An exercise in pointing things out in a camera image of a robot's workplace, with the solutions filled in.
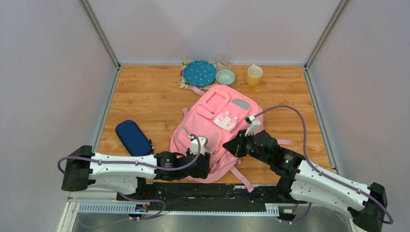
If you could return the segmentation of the pink student backpack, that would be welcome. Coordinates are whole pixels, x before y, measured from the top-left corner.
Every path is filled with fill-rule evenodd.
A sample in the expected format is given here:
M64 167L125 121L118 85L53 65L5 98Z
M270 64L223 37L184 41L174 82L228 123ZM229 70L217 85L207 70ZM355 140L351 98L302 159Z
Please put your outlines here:
M204 92L197 87L191 89L200 95L189 109L183 109L184 117L170 140L170 151L184 154L190 147L191 133L207 138L206 152L210 153L210 173L206 179L188 176L199 183L213 183L228 172L232 172L252 192L254 188L235 165L240 161L222 145L235 138L240 130L247 129L245 118L262 111L249 97L225 85L215 85Z

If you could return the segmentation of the navy blue pencil case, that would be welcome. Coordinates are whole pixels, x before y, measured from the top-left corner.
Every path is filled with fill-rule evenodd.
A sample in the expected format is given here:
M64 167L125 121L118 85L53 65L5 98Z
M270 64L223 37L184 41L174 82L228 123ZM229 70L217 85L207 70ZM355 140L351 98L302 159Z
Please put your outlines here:
M154 147L139 126L132 120L119 123L115 132L123 146L133 157L141 157L152 154Z

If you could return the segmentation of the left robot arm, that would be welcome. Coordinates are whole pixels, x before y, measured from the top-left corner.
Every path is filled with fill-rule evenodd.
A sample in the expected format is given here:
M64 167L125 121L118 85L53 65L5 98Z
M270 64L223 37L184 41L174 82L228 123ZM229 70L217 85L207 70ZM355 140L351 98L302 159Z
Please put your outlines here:
M210 153L190 150L183 155L163 151L155 155L131 157L111 156L92 151L83 145L67 157L65 168L58 162L63 173L63 191L83 191L87 188L108 189L143 200L148 193L142 179L163 181L182 180L187 177L206 179L210 173Z

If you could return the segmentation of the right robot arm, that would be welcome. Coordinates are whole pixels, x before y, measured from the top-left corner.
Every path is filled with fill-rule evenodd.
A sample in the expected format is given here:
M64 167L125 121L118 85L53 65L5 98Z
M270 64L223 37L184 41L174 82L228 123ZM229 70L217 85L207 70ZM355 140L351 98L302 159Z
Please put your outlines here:
M384 186L361 184L309 161L303 155L284 148L286 140L277 140L266 131L245 135L241 130L222 146L237 158L247 155L269 165L280 179L275 187L276 197L286 203L291 199L317 204L352 219L367 232L380 232L387 213Z

